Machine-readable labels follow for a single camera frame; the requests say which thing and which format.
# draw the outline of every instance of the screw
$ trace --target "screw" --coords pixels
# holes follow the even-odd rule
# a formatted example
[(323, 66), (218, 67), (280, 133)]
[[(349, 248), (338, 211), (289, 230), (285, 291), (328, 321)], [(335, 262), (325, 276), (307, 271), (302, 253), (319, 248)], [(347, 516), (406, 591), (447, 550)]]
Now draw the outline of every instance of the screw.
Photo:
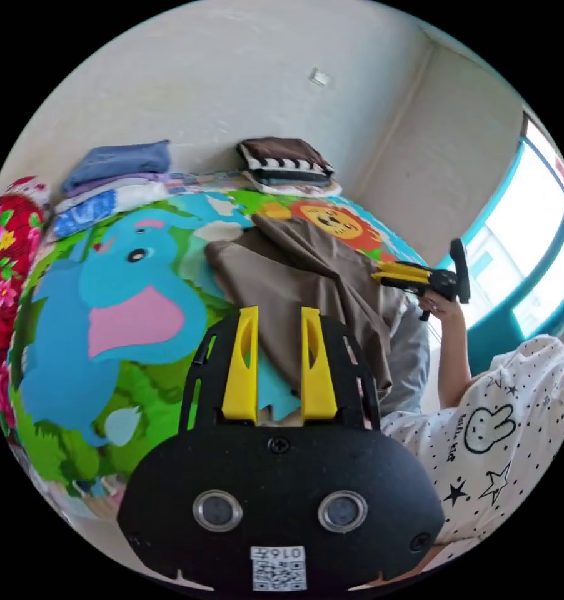
[(137, 548), (144, 546), (144, 540), (142, 539), (142, 536), (140, 536), (139, 534), (132, 534), (129, 537), (129, 541), (131, 544), (134, 544), (134, 546), (136, 546)]
[(413, 552), (421, 552), (422, 550), (424, 550), (424, 548), (428, 547), (429, 543), (430, 534), (420, 533), (411, 540), (411, 544), (409, 544), (409, 547)]
[(285, 437), (272, 437), (268, 442), (268, 448), (274, 454), (284, 454), (290, 450), (290, 442)]

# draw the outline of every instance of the hand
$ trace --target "hand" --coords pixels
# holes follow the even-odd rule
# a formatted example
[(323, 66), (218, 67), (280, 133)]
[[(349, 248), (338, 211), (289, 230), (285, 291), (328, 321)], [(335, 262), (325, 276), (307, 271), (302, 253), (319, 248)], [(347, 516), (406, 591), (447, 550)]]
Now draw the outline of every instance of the hand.
[(430, 313), (441, 323), (452, 320), (454, 317), (463, 315), (461, 307), (457, 302), (449, 302), (436, 292), (428, 290), (420, 298), (420, 308)]

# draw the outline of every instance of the brown cloth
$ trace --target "brown cloth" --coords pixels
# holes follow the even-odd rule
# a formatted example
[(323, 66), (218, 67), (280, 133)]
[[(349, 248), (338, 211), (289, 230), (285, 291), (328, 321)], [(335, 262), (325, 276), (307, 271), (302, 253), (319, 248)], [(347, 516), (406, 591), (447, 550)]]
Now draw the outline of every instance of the brown cloth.
[(301, 307), (345, 323), (376, 378), (378, 402), (390, 390), (390, 332), (405, 294), (381, 287), (376, 266), (303, 219), (253, 216), (255, 227), (235, 241), (210, 242), (207, 261), (239, 307), (259, 306), (259, 342), (294, 390), (301, 382)]
[(333, 173), (334, 169), (322, 155), (306, 141), (292, 137), (258, 137), (245, 139), (244, 148), (259, 162), (274, 159), (277, 161), (308, 161), (318, 165), (323, 171)]

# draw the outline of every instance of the elephant eye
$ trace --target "elephant eye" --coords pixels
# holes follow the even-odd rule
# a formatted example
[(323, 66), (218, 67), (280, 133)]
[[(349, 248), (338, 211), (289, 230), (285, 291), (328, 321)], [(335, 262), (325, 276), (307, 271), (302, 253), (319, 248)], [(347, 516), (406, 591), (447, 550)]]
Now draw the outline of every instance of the elephant eye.
[(146, 250), (144, 250), (142, 248), (137, 248), (136, 250), (132, 250), (128, 254), (128, 257), (126, 258), (126, 260), (129, 263), (137, 263), (138, 261), (141, 261), (145, 256), (146, 256)]

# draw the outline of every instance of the sensor eye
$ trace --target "sensor eye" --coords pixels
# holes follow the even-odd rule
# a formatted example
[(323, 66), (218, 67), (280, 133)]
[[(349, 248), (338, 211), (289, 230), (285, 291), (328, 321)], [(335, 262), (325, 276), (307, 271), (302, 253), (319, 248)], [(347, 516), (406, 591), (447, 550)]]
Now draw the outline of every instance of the sensor eye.
[(332, 533), (348, 533), (357, 529), (368, 514), (368, 504), (355, 492), (341, 490), (329, 494), (318, 509), (321, 526)]
[(193, 504), (193, 516), (203, 529), (225, 533), (240, 523), (243, 509), (231, 494), (212, 489), (197, 496)]

